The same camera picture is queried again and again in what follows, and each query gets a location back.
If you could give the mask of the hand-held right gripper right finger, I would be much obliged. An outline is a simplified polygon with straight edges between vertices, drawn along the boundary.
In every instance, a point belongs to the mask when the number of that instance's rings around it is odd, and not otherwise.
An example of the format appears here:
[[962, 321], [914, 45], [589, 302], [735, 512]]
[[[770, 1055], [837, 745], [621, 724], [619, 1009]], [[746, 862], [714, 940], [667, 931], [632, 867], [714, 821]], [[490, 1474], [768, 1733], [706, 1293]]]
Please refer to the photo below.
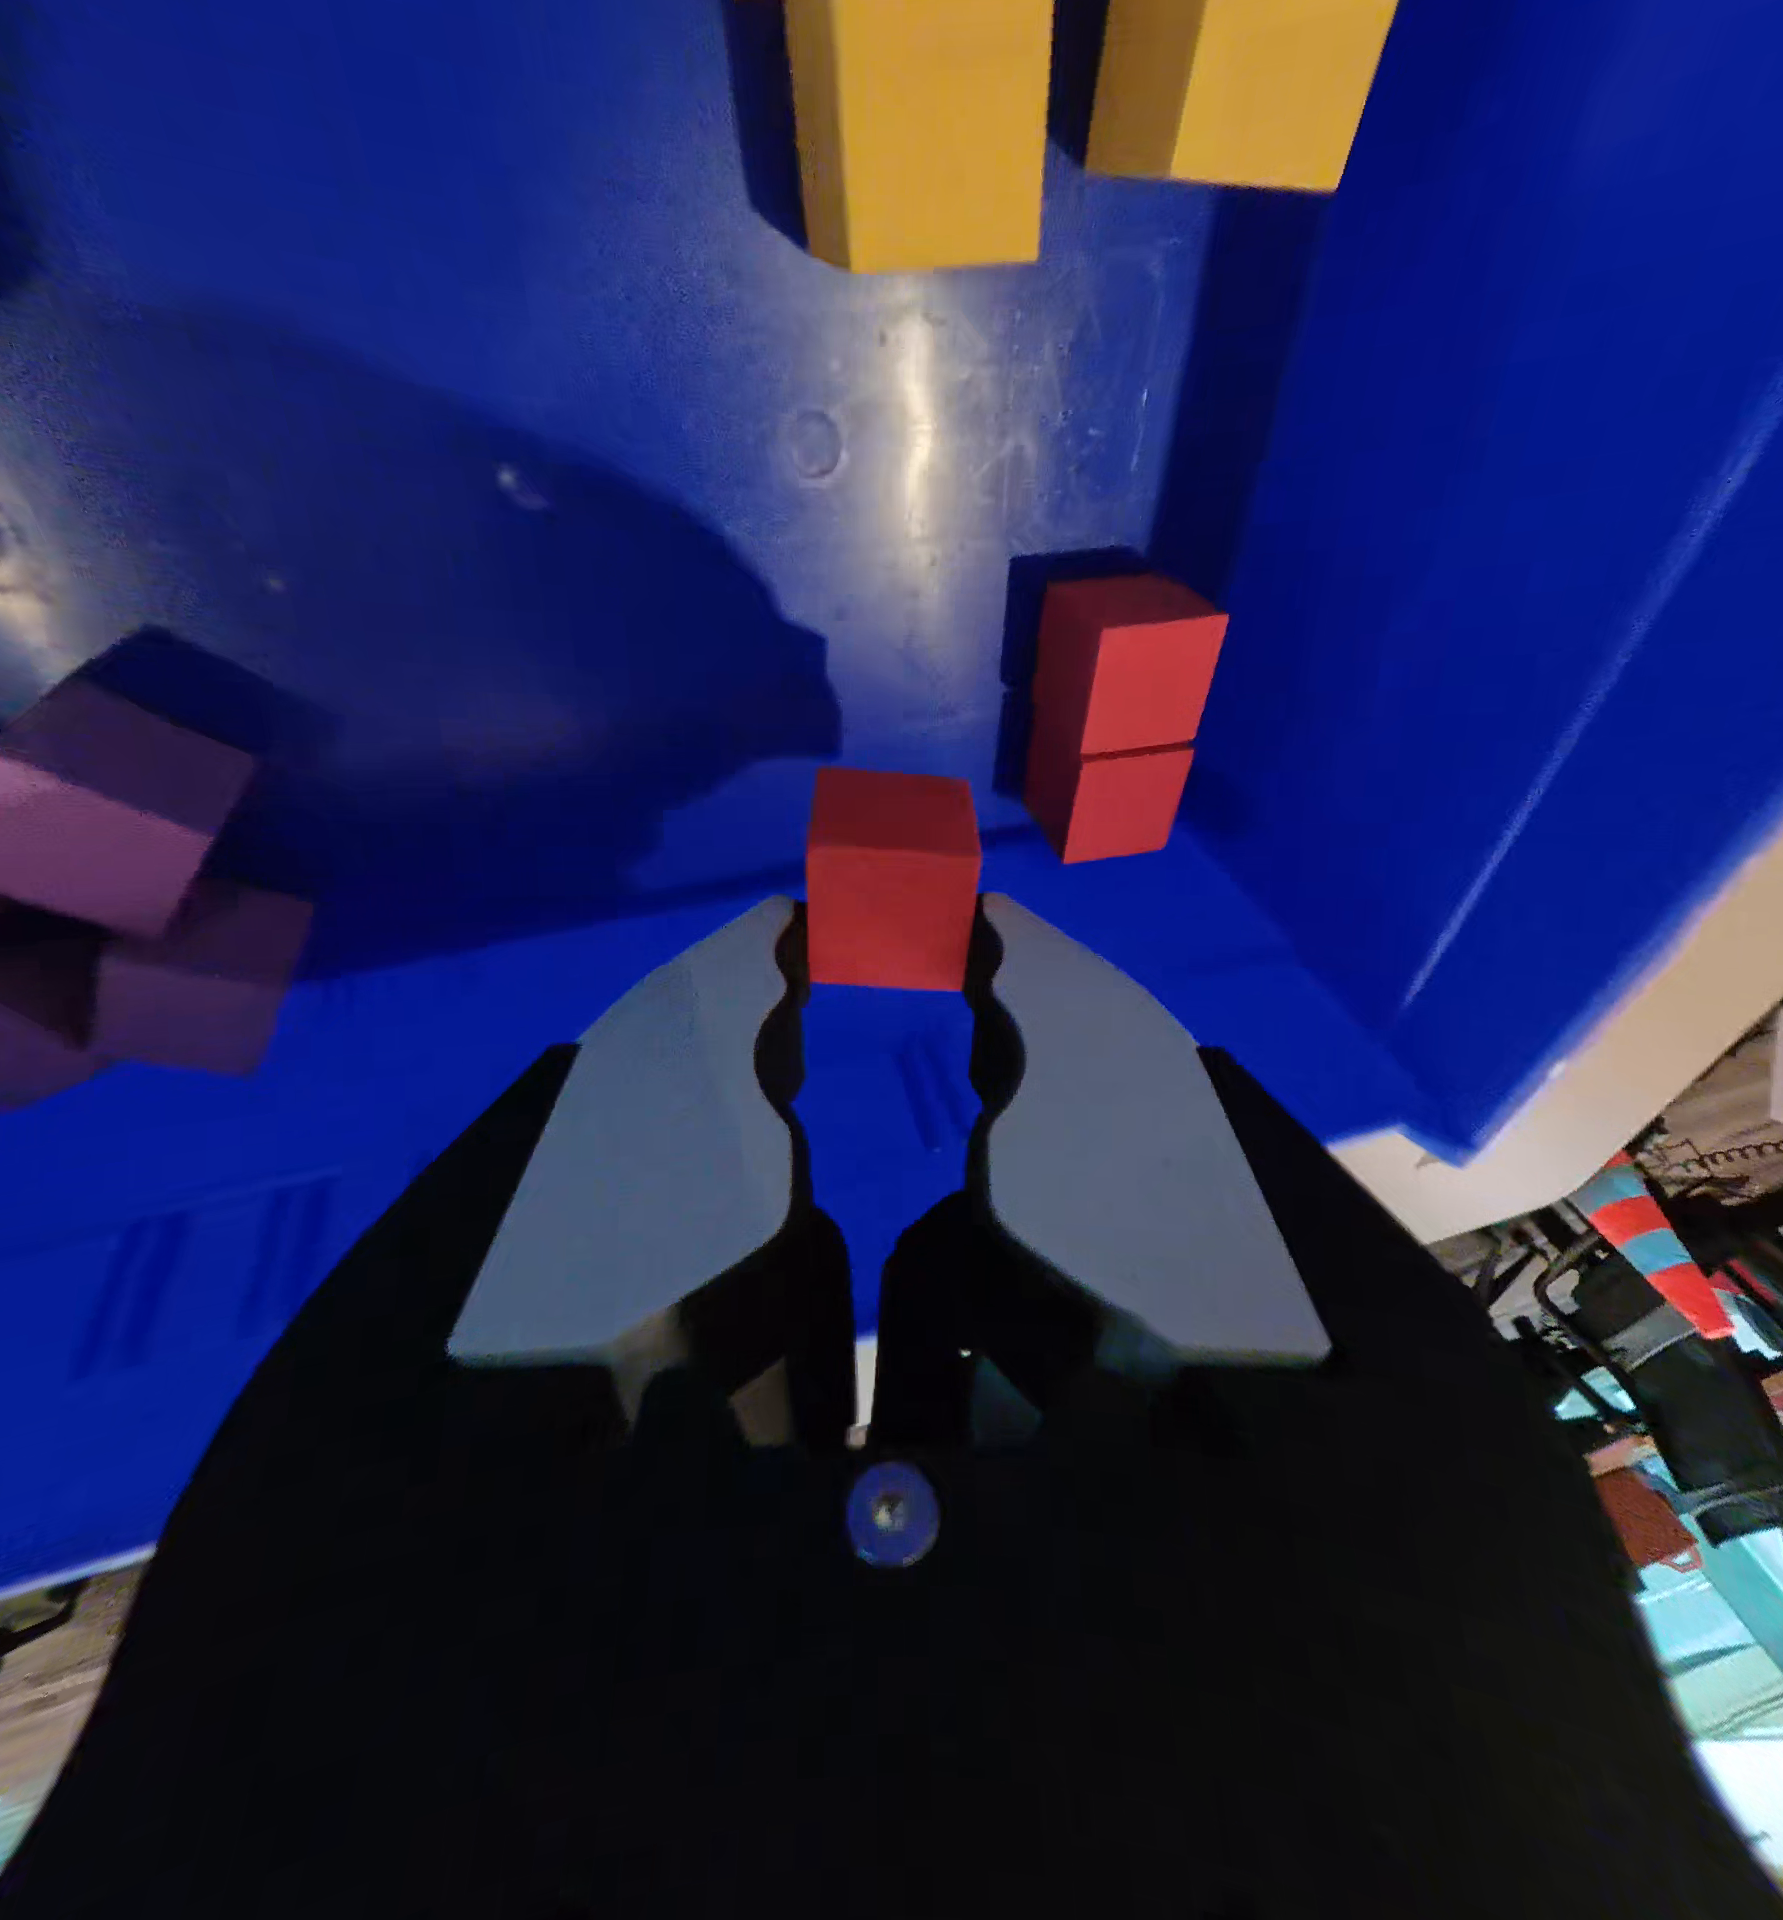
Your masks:
[[1044, 1412], [1091, 1374], [1315, 1369], [1330, 1329], [1198, 1040], [1091, 944], [985, 893], [962, 1182], [878, 1273], [876, 1442], [975, 1434], [995, 1374]]

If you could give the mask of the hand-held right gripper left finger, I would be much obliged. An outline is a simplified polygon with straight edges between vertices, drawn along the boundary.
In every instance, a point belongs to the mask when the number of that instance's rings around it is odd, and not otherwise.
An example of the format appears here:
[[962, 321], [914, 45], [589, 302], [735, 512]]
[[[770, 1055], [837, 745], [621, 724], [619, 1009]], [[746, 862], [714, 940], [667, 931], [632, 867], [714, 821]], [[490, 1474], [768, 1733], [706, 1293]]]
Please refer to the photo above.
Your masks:
[[447, 1358], [600, 1374], [632, 1424], [683, 1369], [759, 1407], [759, 1449], [847, 1449], [855, 1285], [794, 1116], [805, 998], [805, 903], [768, 896], [585, 1029]]

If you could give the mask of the red wooden cube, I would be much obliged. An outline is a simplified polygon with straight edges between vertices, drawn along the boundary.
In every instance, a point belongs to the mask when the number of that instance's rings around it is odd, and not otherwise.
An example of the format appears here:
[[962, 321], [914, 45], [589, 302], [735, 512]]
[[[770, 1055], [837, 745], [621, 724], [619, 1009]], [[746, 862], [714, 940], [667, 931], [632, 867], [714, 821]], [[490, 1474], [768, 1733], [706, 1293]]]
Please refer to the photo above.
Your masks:
[[805, 867], [817, 988], [962, 992], [981, 876], [964, 778], [819, 767]]
[[1035, 743], [1025, 804], [1066, 867], [1133, 858], [1167, 847], [1189, 762], [1189, 743], [1123, 754]]
[[1076, 754], [1184, 745], [1227, 612], [1158, 574], [1059, 581], [1044, 592], [1031, 735]]

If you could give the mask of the blue plastic bin with cubes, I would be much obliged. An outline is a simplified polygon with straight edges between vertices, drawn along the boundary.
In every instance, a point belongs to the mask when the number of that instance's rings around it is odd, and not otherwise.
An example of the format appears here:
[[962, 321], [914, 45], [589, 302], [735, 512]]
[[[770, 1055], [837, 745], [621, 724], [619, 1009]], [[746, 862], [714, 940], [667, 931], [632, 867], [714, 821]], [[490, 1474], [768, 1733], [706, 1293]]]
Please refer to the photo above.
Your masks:
[[[1333, 195], [809, 254], [784, 2], [0, 2], [0, 729], [249, 750], [245, 1079], [0, 1116], [0, 1594], [137, 1557], [387, 1195], [819, 767], [1323, 1134], [1462, 1164], [1783, 823], [1783, 2], [1398, 2]], [[1059, 581], [1227, 612], [1165, 848], [1025, 804]]]

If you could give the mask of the yellow wooden cube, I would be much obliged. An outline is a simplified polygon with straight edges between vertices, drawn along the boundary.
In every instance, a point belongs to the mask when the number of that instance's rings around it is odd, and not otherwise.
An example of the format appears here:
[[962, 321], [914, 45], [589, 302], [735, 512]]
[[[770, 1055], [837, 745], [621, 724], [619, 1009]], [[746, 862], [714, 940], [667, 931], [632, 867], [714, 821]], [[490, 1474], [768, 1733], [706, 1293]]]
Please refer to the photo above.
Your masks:
[[809, 254], [847, 274], [1041, 255], [1050, 0], [786, 0]]
[[1117, 0], [1086, 171], [1333, 195], [1393, 0]]

